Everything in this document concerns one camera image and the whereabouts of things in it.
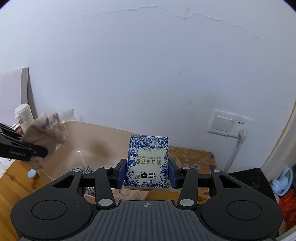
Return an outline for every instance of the white cable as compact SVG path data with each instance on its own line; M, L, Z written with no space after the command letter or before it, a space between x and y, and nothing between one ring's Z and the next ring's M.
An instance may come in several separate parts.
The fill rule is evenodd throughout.
M235 146L235 149L233 150L233 153L232 153L231 157L229 158L229 161L227 162L227 164L226 164L226 166L224 168L224 172L228 172L228 170L231 167L235 157L237 156L243 142L246 140L246 138L247 138L247 130L240 129L238 136L239 136L239 139L237 141L237 144Z

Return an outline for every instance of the gray towel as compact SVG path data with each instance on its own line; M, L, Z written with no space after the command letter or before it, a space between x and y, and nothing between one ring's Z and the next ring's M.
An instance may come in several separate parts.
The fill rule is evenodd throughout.
M89 166L87 166L87 167L76 167L74 169L81 169L83 174L94 173L94 171ZM95 188L85 188L85 194L95 197L96 196L96 189Z

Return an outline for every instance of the patterned cloth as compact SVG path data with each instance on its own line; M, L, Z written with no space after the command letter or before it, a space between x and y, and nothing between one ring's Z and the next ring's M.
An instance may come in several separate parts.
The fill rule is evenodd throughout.
M169 147L169 158L174 160L178 167L193 167L203 174L210 174L211 170L216 169L215 158L211 152ZM204 203L209 198L208 188L198 189L198 204Z
M71 169L71 170L67 171L67 173L70 172L70 171L73 171L75 169L82 170L83 174L94 173L94 171L89 166L87 166L87 167L76 167L74 169ZM85 194L95 197L96 196L96 189L93 188L93 187L92 188L85 188Z

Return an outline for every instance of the blue headphones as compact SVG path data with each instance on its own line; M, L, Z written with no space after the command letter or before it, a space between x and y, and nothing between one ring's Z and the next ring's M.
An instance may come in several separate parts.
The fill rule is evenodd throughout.
M293 171L286 167L283 172L281 173L281 176L279 179L273 179L270 183L272 191L279 195L283 196L286 194L286 192L290 189L290 186L293 181Z

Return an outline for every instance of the ribbed rubber surface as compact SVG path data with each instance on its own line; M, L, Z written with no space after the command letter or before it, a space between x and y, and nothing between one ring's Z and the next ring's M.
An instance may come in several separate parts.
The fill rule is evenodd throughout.
M101 210L91 224L64 241L218 241L195 212L176 208L172 201L121 201Z

